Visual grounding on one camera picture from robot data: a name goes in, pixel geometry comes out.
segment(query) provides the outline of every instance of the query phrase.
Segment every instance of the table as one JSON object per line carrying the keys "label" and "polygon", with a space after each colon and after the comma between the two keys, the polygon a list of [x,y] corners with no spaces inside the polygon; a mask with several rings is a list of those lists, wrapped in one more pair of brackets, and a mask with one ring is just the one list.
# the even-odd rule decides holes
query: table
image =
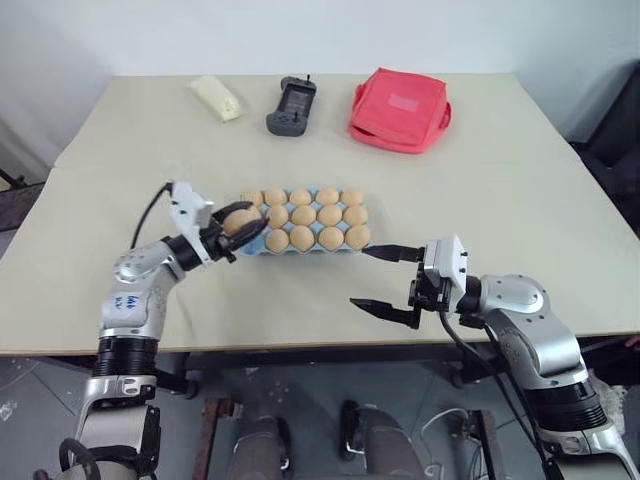
{"label": "table", "polygon": [[[2,354],[96,349],[116,257],[162,182],[187,180],[218,206],[271,186],[361,189],[378,244],[458,233],[470,273],[525,273],[578,335],[640,330],[640,243],[512,75],[437,75],[453,120],[426,153],[396,154],[345,131],[361,75],[317,75],[307,132],[266,131],[276,76],[223,76],[246,107],[222,124],[191,77],[118,77],[58,158],[0,262]],[[167,202],[141,242],[175,234]],[[406,304],[413,264],[363,255],[219,262],[176,287],[162,351],[448,341],[431,314],[418,331],[368,316],[350,296]],[[456,326],[467,340],[482,332]]]}

